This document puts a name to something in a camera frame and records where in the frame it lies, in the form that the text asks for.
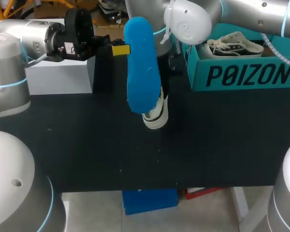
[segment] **blue box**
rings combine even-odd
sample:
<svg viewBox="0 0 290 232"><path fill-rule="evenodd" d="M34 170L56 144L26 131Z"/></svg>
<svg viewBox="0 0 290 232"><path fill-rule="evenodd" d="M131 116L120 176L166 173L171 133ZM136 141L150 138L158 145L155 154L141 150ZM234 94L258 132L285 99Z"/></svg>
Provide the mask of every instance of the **blue box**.
<svg viewBox="0 0 290 232"><path fill-rule="evenodd" d="M241 31L249 40L262 40L258 32L217 24L208 39ZM268 36L273 46L290 60L290 39ZM194 91L288 88L290 66L279 58L200 59L196 46L182 44L191 88Z"/></svg>
<svg viewBox="0 0 290 232"><path fill-rule="evenodd" d="M126 215L177 206L176 189L123 190L122 199Z"/></svg>

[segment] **black tabletop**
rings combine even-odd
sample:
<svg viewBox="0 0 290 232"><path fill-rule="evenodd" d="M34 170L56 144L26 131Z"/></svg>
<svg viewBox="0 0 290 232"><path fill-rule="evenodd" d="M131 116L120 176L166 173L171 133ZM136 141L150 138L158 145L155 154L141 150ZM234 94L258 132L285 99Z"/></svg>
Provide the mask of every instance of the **black tabletop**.
<svg viewBox="0 0 290 232"><path fill-rule="evenodd" d="M290 88L191 92L170 80L169 121L148 129L125 96L125 59L111 94L32 96L0 118L57 191L273 185L290 146Z"/></svg>

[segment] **floor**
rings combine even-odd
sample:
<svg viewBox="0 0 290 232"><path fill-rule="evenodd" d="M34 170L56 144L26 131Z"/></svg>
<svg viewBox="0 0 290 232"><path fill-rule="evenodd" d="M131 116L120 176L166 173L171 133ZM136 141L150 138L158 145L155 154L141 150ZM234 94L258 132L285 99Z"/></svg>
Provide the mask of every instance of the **floor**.
<svg viewBox="0 0 290 232"><path fill-rule="evenodd" d="M264 187L244 188L251 207ZM64 193L69 202L66 232L238 232L230 189L185 200L177 207L126 216L121 191ZM269 232L262 221L255 232Z"/></svg>

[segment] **teal shoe box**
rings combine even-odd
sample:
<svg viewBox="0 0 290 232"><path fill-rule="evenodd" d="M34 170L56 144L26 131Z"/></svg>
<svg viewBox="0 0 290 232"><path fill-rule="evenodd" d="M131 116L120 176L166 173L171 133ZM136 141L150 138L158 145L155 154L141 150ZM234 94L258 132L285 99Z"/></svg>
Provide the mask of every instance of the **teal shoe box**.
<svg viewBox="0 0 290 232"><path fill-rule="evenodd" d="M262 40L258 32L229 24L218 24L208 39L219 39L241 31L251 41ZM290 39L268 36L273 46L290 60ZM288 88L290 66L279 58L200 59L197 46L182 44L191 88L194 91Z"/></svg>

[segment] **white sneaker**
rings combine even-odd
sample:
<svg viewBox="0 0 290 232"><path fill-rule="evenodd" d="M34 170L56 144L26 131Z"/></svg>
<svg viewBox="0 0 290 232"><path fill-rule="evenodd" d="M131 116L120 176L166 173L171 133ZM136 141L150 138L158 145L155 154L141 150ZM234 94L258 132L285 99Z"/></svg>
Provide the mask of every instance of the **white sneaker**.
<svg viewBox="0 0 290 232"><path fill-rule="evenodd" d="M142 114L143 121L148 128L152 130L159 129L167 123L169 118L168 97L164 99L163 89L161 87L160 97L155 108L147 114Z"/></svg>
<svg viewBox="0 0 290 232"><path fill-rule="evenodd" d="M210 59L258 58L262 56L263 46L253 43L237 31L218 40L208 40L202 44L202 55Z"/></svg>

